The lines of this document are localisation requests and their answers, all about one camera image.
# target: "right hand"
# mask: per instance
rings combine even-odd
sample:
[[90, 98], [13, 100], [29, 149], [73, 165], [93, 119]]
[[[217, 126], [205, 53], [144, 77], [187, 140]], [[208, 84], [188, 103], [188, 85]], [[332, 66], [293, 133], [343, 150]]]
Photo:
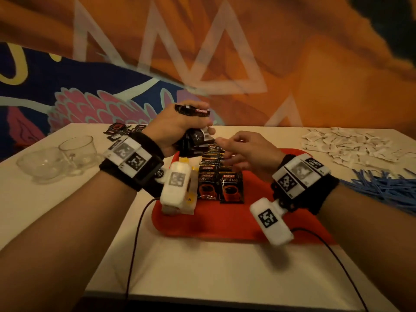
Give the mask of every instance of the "right hand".
[[224, 165], [232, 170], [252, 171], [265, 181], [272, 181], [285, 154], [257, 132], [239, 131], [230, 139], [216, 138], [226, 153]]

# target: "wrist-mounted device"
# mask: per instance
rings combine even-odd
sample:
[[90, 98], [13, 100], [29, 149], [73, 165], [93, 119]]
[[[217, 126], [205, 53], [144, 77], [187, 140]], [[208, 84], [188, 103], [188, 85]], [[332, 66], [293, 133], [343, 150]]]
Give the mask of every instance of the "wrist-mounted device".
[[340, 180], [330, 174], [328, 167], [307, 153], [286, 155], [272, 177], [274, 202], [262, 198], [250, 206], [250, 212], [269, 242], [283, 245], [293, 239], [293, 234], [282, 216], [298, 208], [308, 209], [317, 215]]
[[136, 191], [144, 188], [159, 197], [163, 185], [155, 175], [163, 166], [163, 153], [159, 146], [141, 132], [123, 136], [104, 152], [106, 159], [100, 169], [119, 179]]

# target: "left hand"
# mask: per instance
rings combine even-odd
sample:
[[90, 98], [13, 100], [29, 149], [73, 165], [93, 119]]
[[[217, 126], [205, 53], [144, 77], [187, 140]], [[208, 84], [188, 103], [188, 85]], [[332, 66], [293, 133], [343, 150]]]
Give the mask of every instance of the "left hand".
[[[208, 109], [209, 104], [198, 101], [183, 101], [180, 105], [191, 105], [198, 109]], [[159, 115], [143, 129], [143, 133], [160, 147], [165, 157], [172, 156], [176, 149], [172, 146], [190, 128], [205, 128], [212, 126], [209, 117], [186, 116], [175, 110], [175, 105], [166, 107]], [[215, 134], [214, 128], [208, 128], [210, 135]]]

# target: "pile of blue straws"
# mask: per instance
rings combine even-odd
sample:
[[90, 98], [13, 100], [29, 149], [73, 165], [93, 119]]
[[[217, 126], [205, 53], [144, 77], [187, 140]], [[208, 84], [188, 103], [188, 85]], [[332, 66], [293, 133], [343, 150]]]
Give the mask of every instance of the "pile of blue straws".
[[[406, 168], [404, 170], [416, 176], [416, 173]], [[353, 179], [351, 182], [341, 180], [346, 187], [406, 213], [416, 215], [416, 179], [404, 178], [402, 175], [394, 179], [385, 171], [382, 172], [381, 177], [374, 176], [371, 171], [358, 172], [354, 169], [353, 171], [358, 179]]]

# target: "red tray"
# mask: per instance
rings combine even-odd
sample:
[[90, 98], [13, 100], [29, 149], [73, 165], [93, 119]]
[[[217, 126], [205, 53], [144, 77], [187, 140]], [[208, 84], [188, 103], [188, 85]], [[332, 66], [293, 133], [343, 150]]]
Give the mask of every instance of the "red tray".
[[[297, 149], [282, 149], [286, 154], [299, 155], [304, 153]], [[178, 161], [177, 153], [172, 162]], [[164, 215], [159, 201], [152, 212], [152, 222], [155, 228], [166, 236], [197, 237], [217, 241], [249, 241], [267, 242], [256, 220], [250, 213], [250, 205], [262, 197], [273, 201], [270, 184], [262, 181], [249, 171], [243, 171], [244, 204], [220, 204], [216, 200], [201, 200], [196, 203], [194, 215]], [[298, 209], [294, 213], [283, 216], [289, 228], [303, 227], [320, 235], [327, 243], [336, 244], [328, 231], [314, 215], [306, 210]], [[296, 232], [293, 243], [320, 243], [317, 238], [306, 233]]]

